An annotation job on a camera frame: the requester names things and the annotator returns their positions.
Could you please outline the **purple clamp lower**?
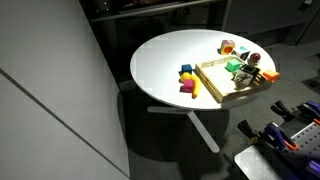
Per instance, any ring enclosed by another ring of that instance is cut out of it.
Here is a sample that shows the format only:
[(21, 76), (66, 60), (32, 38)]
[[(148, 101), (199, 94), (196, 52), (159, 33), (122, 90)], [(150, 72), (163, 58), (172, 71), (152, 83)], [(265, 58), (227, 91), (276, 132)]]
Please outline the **purple clamp lower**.
[(249, 139), (251, 144), (265, 141), (274, 148), (297, 150), (299, 145), (293, 141), (276, 123), (271, 122), (261, 131), (254, 131), (246, 120), (241, 121), (237, 128)]

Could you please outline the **metal shelf rail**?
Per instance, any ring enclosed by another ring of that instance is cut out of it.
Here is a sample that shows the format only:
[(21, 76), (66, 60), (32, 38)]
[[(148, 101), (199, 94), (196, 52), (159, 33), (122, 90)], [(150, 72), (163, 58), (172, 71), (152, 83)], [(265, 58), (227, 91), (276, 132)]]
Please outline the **metal shelf rail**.
[(99, 16), (97, 18), (91, 18), (89, 20), (89, 22), (90, 23), (97, 23), (97, 22), (126, 18), (126, 17), (131, 17), (131, 16), (153, 14), (153, 13), (158, 13), (161, 11), (169, 11), (169, 10), (183, 8), (183, 7), (189, 7), (189, 6), (193, 6), (193, 5), (200, 5), (200, 4), (205, 4), (205, 3), (216, 3), (218, 1), (219, 0), (194, 0), (194, 1), (190, 1), (190, 2), (165, 3), (165, 4), (161, 4), (161, 5), (153, 5), (153, 6), (143, 7), (143, 8), (136, 8), (133, 10), (120, 11), (118, 14), (115, 14), (115, 15), (111, 14), (111, 15)]

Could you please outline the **yellow banana toy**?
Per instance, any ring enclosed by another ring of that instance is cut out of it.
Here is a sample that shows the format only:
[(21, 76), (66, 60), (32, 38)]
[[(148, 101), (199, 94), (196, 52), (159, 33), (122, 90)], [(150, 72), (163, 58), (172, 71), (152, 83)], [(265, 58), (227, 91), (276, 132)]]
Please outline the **yellow banana toy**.
[(191, 94), (192, 94), (192, 98), (195, 99), (199, 95), (199, 92), (201, 89), (200, 79), (196, 75), (192, 75), (192, 74), (189, 74), (188, 72), (185, 72), (180, 76), (180, 82), (183, 84), (183, 82), (185, 80), (193, 80), (194, 81), (195, 86), (194, 86), (194, 90)]

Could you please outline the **black white patterned cube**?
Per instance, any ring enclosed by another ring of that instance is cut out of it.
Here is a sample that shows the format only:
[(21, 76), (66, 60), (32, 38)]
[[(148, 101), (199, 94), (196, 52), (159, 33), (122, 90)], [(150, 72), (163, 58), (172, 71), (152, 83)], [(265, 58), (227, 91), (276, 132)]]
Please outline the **black white patterned cube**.
[(251, 65), (243, 65), (235, 74), (233, 80), (243, 86), (249, 86), (259, 73), (259, 69)]

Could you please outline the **wooden tray box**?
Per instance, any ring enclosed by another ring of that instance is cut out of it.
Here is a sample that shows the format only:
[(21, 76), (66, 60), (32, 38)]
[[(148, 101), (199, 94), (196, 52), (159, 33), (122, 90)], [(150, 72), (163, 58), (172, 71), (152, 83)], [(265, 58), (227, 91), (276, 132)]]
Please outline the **wooden tray box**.
[(248, 65), (237, 56), (227, 56), (195, 65), (194, 73), (218, 103), (225, 103), (253, 93), (265, 91), (272, 85), (272, 82), (265, 79), (260, 70), (249, 86), (243, 86), (235, 82), (233, 78), (241, 67), (235, 72), (227, 71), (225, 67), (231, 59), (237, 59), (241, 63), (241, 67)]

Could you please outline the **multicolour shape sorter cube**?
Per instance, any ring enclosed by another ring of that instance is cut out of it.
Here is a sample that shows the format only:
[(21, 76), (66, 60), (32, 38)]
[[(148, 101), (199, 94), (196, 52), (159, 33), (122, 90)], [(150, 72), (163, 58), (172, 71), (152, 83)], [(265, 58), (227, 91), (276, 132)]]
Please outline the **multicolour shape sorter cube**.
[(218, 49), (218, 52), (221, 55), (228, 55), (233, 52), (233, 49), (235, 47), (235, 42), (233, 40), (223, 40), (221, 42), (221, 46)]

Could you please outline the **teal white black cube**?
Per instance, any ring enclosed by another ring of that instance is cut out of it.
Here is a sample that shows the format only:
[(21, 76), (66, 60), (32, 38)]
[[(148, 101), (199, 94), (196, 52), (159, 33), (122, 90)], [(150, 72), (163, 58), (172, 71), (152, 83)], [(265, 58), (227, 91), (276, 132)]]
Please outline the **teal white black cube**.
[(233, 54), (242, 60), (246, 60), (250, 54), (250, 51), (244, 46), (239, 46), (233, 49)]

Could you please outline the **orange block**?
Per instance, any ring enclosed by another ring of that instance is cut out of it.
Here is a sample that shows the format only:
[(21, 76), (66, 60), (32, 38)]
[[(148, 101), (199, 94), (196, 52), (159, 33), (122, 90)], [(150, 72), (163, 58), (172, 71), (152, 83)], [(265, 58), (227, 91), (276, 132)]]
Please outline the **orange block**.
[(276, 71), (265, 71), (262, 73), (265, 79), (275, 82), (277, 78), (279, 77), (279, 73)]

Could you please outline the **purple clamp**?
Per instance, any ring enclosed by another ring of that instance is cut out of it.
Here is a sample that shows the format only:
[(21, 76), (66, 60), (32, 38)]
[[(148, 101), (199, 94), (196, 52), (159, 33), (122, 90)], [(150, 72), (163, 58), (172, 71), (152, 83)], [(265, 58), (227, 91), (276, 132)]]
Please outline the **purple clamp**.
[(276, 123), (271, 122), (261, 131), (254, 131), (246, 120), (241, 121), (237, 128), (249, 139), (251, 144), (265, 141), (274, 148), (297, 150), (299, 145), (293, 141)]
[(313, 101), (299, 104), (291, 111), (289, 111), (281, 101), (277, 101), (270, 109), (279, 115), (285, 122), (289, 122), (296, 118), (302, 118), (303, 122), (306, 124), (311, 122), (320, 124), (320, 104)]

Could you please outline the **purple clamp upper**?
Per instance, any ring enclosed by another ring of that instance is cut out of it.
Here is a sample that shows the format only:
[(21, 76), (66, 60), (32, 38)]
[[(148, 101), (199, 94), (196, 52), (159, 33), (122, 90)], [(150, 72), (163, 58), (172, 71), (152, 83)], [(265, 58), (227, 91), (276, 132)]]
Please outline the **purple clamp upper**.
[(285, 122), (289, 122), (296, 118), (302, 118), (303, 122), (306, 124), (311, 122), (320, 124), (320, 104), (313, 101), (299, 104), (291, 111), (289, 111), (281, 101), (277, 101), (270, 109), (279, 115)]

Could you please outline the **white table base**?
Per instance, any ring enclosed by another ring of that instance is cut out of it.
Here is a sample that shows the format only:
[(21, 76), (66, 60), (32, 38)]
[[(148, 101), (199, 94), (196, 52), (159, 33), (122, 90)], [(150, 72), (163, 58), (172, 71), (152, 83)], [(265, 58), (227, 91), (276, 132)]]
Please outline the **white table base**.
[(220, 148), (210, 133), (207, 131), (205, 126), (202, 124), (200, 119), (197, 117), (193, 110), (189, 109), (181, 109), (176, 107), (161, 107), (161, 106), (149, 106), (147, 111), (150, 113), (162, 113), (162, 114), (180, 114), (180, 115), (187, 115), (189, 120), (192, 122), (208, 148), (213, 153), (218, 153)]

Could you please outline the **green cube block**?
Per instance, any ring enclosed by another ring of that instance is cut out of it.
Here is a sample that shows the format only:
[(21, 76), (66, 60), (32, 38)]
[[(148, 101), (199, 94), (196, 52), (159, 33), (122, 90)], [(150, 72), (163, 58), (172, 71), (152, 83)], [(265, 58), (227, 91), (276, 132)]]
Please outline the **green cube block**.
[(237, 59), (231, 59), (227, 62), (225, 69), (229, 72), (235, 72), (241, 67), (241, 63)]

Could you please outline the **maroon round fruit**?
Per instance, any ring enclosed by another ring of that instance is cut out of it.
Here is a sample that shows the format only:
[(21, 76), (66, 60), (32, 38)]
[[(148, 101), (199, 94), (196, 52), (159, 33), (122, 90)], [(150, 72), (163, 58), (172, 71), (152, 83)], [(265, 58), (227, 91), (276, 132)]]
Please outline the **maroon round fruit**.
[(250, 55), (248, 63), (253, 66), (257, 66), (260, 63), (261, 55), (259, 53), (253, 53)]

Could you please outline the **perforated metal plate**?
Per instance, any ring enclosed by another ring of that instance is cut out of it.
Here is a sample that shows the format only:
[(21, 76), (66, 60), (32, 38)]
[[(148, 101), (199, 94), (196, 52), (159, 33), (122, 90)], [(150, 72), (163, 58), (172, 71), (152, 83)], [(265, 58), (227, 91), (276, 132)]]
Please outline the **perforated metal plate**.
[(292, 139), (297, 150), (258, 143), (238, 153), (234, 162), (249, 180), (320, 180), (320, 126), (310, 123)]

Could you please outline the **blue cube block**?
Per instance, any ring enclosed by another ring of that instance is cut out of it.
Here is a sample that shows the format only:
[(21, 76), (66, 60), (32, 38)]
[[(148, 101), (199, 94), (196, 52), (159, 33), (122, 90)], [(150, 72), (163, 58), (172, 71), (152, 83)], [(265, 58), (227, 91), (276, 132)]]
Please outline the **blue cube block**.
[(190, 64), (184, 64), (181, 66), (181, 73), (188, 72), (189, 74), (192, 74), (192, 67)]

